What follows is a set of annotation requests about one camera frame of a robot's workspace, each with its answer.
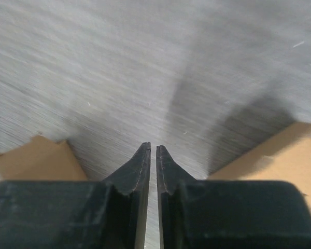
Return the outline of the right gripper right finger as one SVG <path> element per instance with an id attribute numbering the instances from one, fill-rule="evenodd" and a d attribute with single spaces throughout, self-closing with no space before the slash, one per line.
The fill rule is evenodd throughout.
<path id="1" fill-rule="evenodd" d="M 161 248 L 311 248 L 311 213 L 284 181 L 197 180 L 157 147 Z"/>

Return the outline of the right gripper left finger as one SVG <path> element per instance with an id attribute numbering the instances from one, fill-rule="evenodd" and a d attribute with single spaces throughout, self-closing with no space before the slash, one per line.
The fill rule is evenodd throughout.
<path id="1" fill-rule="evenodd" d="M 151 145 L 102 181 L 0 182 L 0 248 L 143 248 Z"/>

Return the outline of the small cardboard box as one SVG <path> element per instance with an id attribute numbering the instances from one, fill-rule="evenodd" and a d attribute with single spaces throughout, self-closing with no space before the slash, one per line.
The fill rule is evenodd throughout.
<path id="1" fill-rule="evenodd" d="M 0 181 L 3 180 L 86 181 L 68 142 L 58 143 L 41 135 L 18 148 L 0 153 Z"/>

